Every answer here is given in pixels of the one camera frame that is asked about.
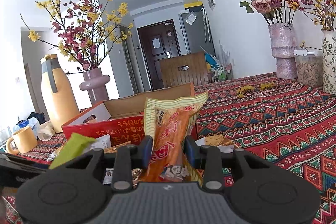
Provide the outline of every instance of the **pink vase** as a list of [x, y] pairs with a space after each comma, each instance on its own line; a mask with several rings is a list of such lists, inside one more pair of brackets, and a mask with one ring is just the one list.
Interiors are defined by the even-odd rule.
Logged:
[[79, 85], [81, 90], [87, 90], [92, 105], [109, 100], [105, 84], [110, 82], [108, 75], [103, 75], [100, 68], [83, 72], [84, 82]]
[[268, 29], [272, 56], [277, 59], [277, 77], [297, 78], [294, 50], [298, 49], [298, 42], [293, 24], [276, 23], [268, 26]]

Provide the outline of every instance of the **chair backrest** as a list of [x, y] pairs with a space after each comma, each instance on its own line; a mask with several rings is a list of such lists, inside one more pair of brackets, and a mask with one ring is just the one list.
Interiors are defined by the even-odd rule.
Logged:
[[208, 84], [208, 69], [204, 52], [182, 55], [160, 60], [161, 74], [165, 88], [194, 83]]

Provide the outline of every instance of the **refrigerator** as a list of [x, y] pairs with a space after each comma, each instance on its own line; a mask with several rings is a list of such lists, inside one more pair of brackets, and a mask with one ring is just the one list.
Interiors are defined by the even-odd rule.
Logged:
[[205, 30], [203, 22], [203, 12], [193, 12], [196, 14], [196, 19], [190, 25], [185, 21], [186, 18], [190, 16], [190, 13], [179, 14], [180, 24], [182, 28], [182, 33], [185, 40], [185, 45], [187, 47], [188, 53], [195, 53], [202, 51], [201, 47], [209, 54], [215, 55], [215, 48], [213, 46], [211, 30], [209, 27]]

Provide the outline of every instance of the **mug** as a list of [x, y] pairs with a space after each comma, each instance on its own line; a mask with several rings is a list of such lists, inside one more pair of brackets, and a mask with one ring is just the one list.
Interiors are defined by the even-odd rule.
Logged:
[[[14, 150], [11, 148], [11, 142], [13, 140], [17, 147], [17, 149]], [[30, 126], [26, 126], [16, 131], [15, 133], [13, 133], [12, 137], [10, 137], [6, 142], [7, 152], [13, 155], [17, 155], [19, 153], [27, 153], [36, 146], [37, 139]]]

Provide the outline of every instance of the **red patterned tablecloth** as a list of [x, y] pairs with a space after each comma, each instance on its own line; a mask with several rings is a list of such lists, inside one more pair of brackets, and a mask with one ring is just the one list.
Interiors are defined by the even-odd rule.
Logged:
[[[260, 84], [275, 87], [260, 90]], [[256, 87], [243, 98], [239, 87]], [[274, 73], [195, 87], [197, 94], [208, 90], [209, 99], [198, 117], [199, 138], [225, 136], [244, 149], [287, 169], [312, 183], [321, 194], [314, 224], [335, 224], [336, 219], [336, 96], [296, 80], [278, 79]], [[65, 141], [56, 134], [24, 156], [39, 163]], [[232, 176], [223, 169], [226, 185]], [[5, 198], [7, 224], [21, 224], [15, 199]]]

